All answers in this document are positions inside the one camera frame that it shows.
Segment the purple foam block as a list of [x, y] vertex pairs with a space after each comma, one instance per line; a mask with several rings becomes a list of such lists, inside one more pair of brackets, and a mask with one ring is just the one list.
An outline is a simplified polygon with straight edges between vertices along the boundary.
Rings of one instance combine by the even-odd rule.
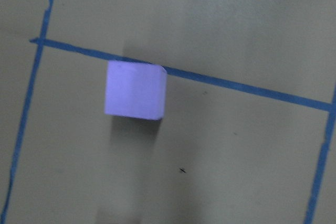
[[164, 117], [167, 71], [149, 63], [107, 64], [104, 112], [144, 120]]

